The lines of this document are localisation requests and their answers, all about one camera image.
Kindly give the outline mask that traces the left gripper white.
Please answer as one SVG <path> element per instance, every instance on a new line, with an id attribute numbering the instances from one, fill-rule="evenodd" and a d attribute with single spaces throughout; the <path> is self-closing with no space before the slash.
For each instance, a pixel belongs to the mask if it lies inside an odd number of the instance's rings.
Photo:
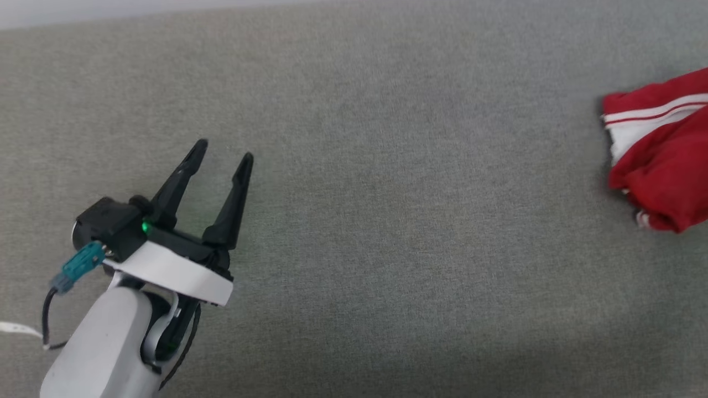
<path id="1" fill-rule="evenodd" d="M 104 267 L 192 299 L 226 306 L 233 293 L 228 252 L 237 247 L 254 156 L 243 156 L 216 220 L 198 239 L 174 227 L 177 209 L 191 177 L 202 164 L 208 144 L 207 139 L 196 141 L 152 197 L 151 204 L 143 196 L 129 199 L 144 213 L 147 242 L 124 262 L 107 259 Z"/>

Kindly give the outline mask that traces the red basketball jersey white sleeves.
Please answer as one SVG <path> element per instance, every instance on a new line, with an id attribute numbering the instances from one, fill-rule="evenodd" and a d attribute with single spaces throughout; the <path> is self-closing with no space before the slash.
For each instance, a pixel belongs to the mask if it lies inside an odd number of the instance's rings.
<path id="1" fill-rule="evenodd" d="M 708 220 L 708 67 L 602 99 L 609 187 L 644 228 L 682 233 Z"/>

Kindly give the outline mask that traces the grey fabric sofa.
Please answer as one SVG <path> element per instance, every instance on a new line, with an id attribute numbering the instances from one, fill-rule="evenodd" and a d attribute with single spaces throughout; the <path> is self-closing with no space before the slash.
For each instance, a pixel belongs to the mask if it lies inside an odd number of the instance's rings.
<path id="1" fill-rule="evenodd" d="M 0 321 L 103 196 L 255 165 L 167 398 L 708 398 L 708 223 L 639 228 L 605 94 L 708 66 L 708 0 L 401 0 L 0 31 Z"/>

